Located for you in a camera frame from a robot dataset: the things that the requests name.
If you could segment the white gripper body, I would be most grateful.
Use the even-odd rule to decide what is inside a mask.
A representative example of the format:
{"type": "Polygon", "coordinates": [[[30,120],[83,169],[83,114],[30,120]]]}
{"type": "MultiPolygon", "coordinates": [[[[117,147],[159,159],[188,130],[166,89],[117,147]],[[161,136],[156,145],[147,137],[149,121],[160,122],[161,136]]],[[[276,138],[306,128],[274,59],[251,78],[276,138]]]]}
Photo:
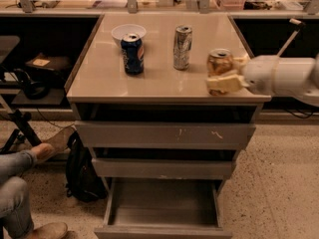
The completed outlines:
{"type": "Polygon", "coordinates": [[[273,95],[273,71],[278,66],[277,56],[257,56],[243,68],[248,89],[256,95],[273,95]]]}

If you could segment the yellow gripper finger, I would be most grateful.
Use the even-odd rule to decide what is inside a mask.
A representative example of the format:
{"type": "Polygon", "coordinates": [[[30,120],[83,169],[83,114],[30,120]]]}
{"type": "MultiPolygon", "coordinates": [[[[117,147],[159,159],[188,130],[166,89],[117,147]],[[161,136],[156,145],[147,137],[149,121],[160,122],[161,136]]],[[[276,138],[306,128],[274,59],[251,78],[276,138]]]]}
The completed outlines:
{"type": "Polygon", "coordinates": [[[238,92],[247,88],[248,84],[242,75],[236,71],[230,71],[219,76],[208,77],[206,86],[210,92],[224,94],[238,92]]]}
{"type": "Polygon", "coordinates": [[[249,62],[250,58],[248,55],[244,55],[242,57],[234,57],[233,58],[233,69],[241,72],[247,63],[249,62]]]}

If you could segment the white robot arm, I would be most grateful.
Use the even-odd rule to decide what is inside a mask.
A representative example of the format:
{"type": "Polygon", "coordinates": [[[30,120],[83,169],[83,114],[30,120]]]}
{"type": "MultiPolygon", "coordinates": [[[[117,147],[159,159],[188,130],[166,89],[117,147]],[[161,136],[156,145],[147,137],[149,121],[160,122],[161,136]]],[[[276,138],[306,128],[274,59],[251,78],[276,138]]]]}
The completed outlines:
{"type": "Polygon", "coordinates": [[[234,93],[243,88],[255,95],[291,97],[319,107],[319,61],[313,58],[257,56],[206,80],[210,91],[234,93]]]}

